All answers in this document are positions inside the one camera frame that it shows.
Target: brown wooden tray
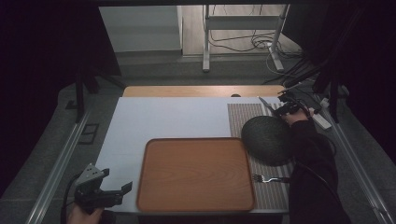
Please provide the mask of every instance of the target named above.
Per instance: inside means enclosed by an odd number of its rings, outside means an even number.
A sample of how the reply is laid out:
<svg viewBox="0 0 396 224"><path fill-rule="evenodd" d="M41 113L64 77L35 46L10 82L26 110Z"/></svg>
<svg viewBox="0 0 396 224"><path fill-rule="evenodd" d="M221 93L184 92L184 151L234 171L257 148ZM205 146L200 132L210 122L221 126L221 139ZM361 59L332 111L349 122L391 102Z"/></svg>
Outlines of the brown wooden tray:
<svg viewBox="0 0 396 224"><path fill-rule="evenodd" d="M137 192L143 212L248 211L254 191L239 138L152 139Z"/></svg>

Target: hand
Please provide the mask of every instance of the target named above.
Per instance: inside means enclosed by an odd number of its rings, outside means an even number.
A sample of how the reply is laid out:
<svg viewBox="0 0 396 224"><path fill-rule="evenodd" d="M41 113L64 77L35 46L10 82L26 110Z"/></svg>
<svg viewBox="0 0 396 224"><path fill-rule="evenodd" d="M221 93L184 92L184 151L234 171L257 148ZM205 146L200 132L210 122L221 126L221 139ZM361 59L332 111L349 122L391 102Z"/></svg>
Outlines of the hand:
<svg viewBox="0 0 396 224"><path fill-rule="evenodd" d="M96 208L92 214L87 214L80 206L73 204L67 224L98 224L104 208Z"/></svg>
<svg viewBox="0 0 396 224"><path fill-rule="evenodd" d="M309 112L311 113L311 116L313 116L314 112L312 110L309 110ZM285 120L289 124L289 126L291 126L294 122L299 120L308 120L305 112L302 109L299 109L297 112L293 114L288 113L287 115L283 115L281 118Z"/></svg>

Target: knife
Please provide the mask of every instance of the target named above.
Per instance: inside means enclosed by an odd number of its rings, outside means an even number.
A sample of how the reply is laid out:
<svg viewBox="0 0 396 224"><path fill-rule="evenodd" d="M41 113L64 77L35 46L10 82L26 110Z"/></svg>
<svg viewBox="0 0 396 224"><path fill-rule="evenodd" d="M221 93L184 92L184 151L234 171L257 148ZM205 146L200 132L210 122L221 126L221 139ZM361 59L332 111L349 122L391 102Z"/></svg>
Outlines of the knife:
<svg viewBox="0 0 396 224"><path fill-rule="evenodd" d="M259 99L262 101L262 103L265 105L265 107L267 107L267 108L271 111L271 113L272 113L273 116L280 118L279 114L275 112L275 110L270 106L270 104L268 104L268 103L267 103L264 99L262 99L260 96L259 96Z"/></svg>

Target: black sleeve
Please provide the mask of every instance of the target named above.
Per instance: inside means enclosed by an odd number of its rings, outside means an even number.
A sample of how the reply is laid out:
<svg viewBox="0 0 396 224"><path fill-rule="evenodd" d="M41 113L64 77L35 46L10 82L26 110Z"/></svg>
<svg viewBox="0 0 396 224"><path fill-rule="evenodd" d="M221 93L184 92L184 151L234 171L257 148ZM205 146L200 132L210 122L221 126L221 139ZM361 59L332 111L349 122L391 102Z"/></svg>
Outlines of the black sleeve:
<svg viewBox="0 0 396 224"><path fill-rule="evenodd" d="M290 177L290 223L350 223L338 199L338 175L329 140L308 120L293 123L291 131L296 166Z"/></svg>

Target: wall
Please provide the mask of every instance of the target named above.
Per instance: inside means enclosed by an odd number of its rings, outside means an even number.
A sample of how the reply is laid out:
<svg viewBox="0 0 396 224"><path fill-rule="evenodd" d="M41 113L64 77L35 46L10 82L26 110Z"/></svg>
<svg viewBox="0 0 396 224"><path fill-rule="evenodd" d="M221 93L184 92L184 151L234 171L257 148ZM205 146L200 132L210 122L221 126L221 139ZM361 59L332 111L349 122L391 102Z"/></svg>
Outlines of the wall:
<svg viewBox="0 0 396 224"><path fill-rule="evenodd" d="M100 7L115 52L181 49L180 8Z"/></svg>

